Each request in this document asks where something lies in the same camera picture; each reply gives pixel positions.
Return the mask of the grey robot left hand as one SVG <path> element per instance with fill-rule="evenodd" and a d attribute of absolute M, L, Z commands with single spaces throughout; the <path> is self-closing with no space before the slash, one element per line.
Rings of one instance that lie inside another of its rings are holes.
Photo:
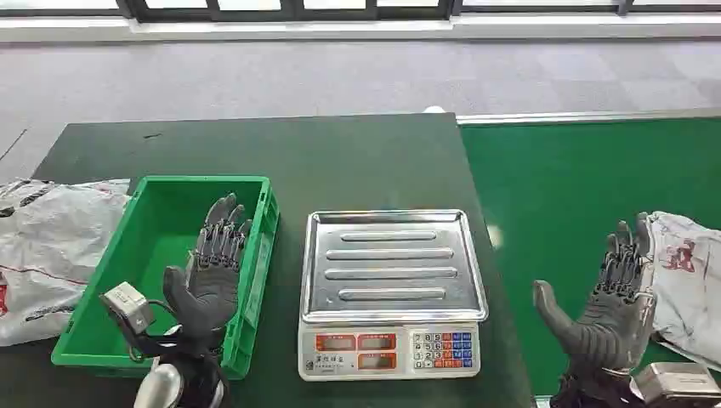
<path fill-rule="evenodd" d="M 162 290 L 185 335 L 209 337 L 235 315 L 241 253 L 252 220 L 240 222 L 244 206 L 236 195 L 217 199 L 184 267 L 167 266 Z"/>

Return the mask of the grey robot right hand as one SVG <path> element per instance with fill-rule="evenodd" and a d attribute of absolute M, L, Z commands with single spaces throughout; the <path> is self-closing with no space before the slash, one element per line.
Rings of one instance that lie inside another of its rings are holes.
<path fill-rule="evenodd" d="M 637 214 L 635 229 L 623 220 L 617 223 L 606 237 L 596 283 L 575 320 L 558 305 L 549 282 L 533 282 L 534 307 L 572 363 L 609 371 L 631 371 L 639 364 L 656 307 L 649 285 L 651 243 L 647 212 Z"/>

